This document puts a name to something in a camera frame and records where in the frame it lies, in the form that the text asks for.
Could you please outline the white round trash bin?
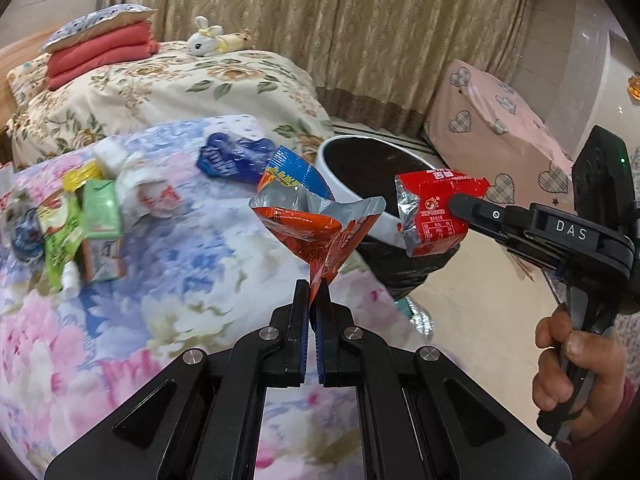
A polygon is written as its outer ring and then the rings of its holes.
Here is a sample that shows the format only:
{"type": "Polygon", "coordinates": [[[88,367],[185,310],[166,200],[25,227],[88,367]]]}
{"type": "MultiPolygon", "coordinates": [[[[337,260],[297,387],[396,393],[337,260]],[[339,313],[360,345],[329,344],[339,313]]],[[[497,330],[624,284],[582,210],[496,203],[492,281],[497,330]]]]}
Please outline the white round trash bin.
{"type": "Polygon", "coordinates": [[[399,231],[395,177],[435,169],[434,165],[401,146],[370,136],[332,136],[318,148],[314,166],[340,203],[382,196],[386,208],[369,235],[405,249],[399,231]]]}

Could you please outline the white bunny plush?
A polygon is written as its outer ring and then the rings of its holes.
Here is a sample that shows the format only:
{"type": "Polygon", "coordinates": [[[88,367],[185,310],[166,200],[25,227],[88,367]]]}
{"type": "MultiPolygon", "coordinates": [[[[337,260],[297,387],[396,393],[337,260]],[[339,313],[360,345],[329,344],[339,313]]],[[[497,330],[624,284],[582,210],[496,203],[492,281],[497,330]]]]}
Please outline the white bunny plush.
{"type": "Polygon", "coordinates": [[[194,55],[202,58],[217,53],[221,46],[220,37],[224,30],[219,25],[211,25],[205,16],[194,18],[196,32],[186,40],[186,48],[194,55]]]}

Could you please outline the folded red blanket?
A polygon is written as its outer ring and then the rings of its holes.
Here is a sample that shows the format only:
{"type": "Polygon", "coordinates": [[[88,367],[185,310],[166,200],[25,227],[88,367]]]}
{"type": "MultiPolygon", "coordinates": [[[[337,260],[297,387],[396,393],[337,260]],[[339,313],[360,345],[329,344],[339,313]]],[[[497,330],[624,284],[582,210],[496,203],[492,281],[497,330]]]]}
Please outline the folded red blanket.
{"type": "Polygon", "coordinates": [[[95,68],[149,58],[160,48],[149,22],[127,25],[54,52],[48,62],[49,90],[56,90],[95,68]]]}

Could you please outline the red snack wrapper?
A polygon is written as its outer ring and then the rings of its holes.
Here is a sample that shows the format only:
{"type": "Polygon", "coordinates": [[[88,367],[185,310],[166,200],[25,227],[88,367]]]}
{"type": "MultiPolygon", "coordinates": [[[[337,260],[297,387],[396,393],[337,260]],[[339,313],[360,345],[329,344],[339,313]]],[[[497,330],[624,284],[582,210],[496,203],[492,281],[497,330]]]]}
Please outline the red snack wrapper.
{"type": "Polygon", "coordinates": [[[418,258],[443,254],[465,238],[469,223],[450,212],[449,200],[458,193],[483,198],[489,182],[457,170],[432,169],[398,174],[395,188],[406,253],[418,258]]]}

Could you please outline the blue patterned pillow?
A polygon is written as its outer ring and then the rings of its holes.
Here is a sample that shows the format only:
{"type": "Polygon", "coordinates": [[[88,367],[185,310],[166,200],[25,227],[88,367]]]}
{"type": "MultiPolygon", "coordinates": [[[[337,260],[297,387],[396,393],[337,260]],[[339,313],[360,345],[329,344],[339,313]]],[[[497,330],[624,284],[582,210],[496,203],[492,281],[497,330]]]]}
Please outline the blue patterned pillow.
{"type": "Polygon", "coordinates": [[[40,47],[40,53],[76,46],[113,30],[147,21],[155,9],[137,3],[117,3],[74,18],[56,30],[40,47]]]}

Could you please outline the blue plastic wrapper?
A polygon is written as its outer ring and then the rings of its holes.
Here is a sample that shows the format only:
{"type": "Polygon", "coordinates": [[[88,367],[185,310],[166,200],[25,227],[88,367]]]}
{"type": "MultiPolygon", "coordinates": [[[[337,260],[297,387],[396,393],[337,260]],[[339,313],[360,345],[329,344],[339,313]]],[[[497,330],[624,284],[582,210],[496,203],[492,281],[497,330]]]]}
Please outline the blue plastic wrapper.
{"type": "Polygon", "coordinates": [[[266,138],[214,132],[200,148],[196,166],[209,178],[257,184],[275,151],[277,147],[266,138]]]}

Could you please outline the red white milk carton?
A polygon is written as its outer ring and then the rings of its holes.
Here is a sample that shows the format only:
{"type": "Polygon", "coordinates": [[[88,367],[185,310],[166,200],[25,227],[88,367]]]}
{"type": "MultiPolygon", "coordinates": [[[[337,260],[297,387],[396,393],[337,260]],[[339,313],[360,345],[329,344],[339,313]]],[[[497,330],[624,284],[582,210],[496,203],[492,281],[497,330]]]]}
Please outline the red white milk carton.
{"type": "Polygon", "coordinates": [[[0,167],[0,198],[3,200],[15,188],[13,162],[6,162],[0,167]]]}

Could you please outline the pink heart cloth cover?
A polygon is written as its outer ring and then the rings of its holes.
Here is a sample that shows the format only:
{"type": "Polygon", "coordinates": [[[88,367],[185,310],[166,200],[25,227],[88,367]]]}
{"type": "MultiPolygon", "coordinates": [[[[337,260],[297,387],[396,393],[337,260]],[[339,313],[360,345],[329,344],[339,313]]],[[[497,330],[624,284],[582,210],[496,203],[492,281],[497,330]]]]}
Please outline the pink heart cloth cover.
{"type": "Polygon", "coordinates": [[[497,77],[452,61],[425,131],[449,168],[488,180],[486,200],[574,211],[573,162],[518,92],[497,77]]]}

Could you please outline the white plastic bag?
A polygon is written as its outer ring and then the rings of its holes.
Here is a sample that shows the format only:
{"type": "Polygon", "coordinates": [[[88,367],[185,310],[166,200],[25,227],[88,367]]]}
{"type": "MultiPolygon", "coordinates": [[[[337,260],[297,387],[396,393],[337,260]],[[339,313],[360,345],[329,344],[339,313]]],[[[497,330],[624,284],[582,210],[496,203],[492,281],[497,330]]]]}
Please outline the white plastic bag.
{"type": "Polygon", "coordinates": [[[119,212],[127,228],[145,216],[170,218],[183,205],[163,168],[149,162],[141,152],[134,152],[125,160],[115,188],[119,212]]]}

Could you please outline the green snack bag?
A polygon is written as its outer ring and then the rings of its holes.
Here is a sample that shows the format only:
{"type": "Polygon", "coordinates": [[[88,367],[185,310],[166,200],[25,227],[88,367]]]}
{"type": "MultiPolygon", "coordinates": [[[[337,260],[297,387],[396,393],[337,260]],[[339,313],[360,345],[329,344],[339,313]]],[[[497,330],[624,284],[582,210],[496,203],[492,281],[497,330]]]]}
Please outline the green snack bag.
{"type": "Polygon", "coordinates": [[[64,190],[54,192],[37,208],[37,219],[43,234],[47,279],[51,289],[60,292],[64,266],[75,260],[85,238],[84,215],[77,196],[64,190]]]}

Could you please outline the orange snack bag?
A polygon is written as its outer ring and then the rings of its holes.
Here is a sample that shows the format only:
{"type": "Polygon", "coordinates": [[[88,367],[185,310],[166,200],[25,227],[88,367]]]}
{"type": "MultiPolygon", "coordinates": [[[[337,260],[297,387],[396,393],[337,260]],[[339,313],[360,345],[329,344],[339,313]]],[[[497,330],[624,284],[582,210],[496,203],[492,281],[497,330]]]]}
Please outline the orange snack bag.
{"type": "Polygon", "coordinates": [[[385,211],[381,196],[339,203],[319,171],[284,146],[267,162],[250,209],[309,264],[311,296],[329,284],[385,211]]]}

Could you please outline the white blue bag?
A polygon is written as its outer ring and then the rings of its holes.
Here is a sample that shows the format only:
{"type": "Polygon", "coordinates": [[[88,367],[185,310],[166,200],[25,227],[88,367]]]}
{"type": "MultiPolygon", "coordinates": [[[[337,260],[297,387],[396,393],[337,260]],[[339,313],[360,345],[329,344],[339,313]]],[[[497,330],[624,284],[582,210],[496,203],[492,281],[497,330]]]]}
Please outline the white blue bag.
{"type": "Polygon", "coordinates": [[[32,263],[43,257],[37,206],[24,188],[14,188],[8,195],[1,214],[1,238],[18,261],[32,263]]]}

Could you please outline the green drink carton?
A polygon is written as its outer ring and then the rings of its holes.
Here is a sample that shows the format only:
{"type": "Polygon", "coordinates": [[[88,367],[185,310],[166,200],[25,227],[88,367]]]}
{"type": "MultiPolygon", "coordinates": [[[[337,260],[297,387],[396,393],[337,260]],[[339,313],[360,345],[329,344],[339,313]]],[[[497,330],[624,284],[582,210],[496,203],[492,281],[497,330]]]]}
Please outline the green drink carton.
{"type": "Polygon", "coordinates": [[[84,233],[82,260],[88,283],[117,280],[125,275],[122,220],[115,182],[92,179],[82,188],[84,233]]]}

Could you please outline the yellow snack packet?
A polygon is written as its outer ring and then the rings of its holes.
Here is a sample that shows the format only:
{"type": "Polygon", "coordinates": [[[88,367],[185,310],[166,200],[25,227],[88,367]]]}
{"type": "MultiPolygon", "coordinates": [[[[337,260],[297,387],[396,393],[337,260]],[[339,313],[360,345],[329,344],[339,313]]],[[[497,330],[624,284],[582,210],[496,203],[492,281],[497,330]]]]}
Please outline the yellow snack packet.
{"type": "Polygon", "coordinates": [[[85,165],[66,171],[62,177],[62,187],[65,192],[75,193],[89,180],[101,180],[102,171],[95,160],[85,165]]]}

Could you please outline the cream floral quilt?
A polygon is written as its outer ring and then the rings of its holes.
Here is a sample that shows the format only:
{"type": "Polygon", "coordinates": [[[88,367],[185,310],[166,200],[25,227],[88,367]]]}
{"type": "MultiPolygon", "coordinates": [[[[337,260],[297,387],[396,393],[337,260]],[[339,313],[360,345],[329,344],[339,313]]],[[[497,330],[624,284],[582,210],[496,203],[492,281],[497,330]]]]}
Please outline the cream floral quilt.
{"type": "Polygon", "coordinates": [[[8,120],[6,136],[24,169],[106,136],[241,114],[307,160],[334,133],[311,76],[288,58],[261,50],[197,58],[184,42],[169,41],[145,60],[105,65],[40,92],[8,120]]]}

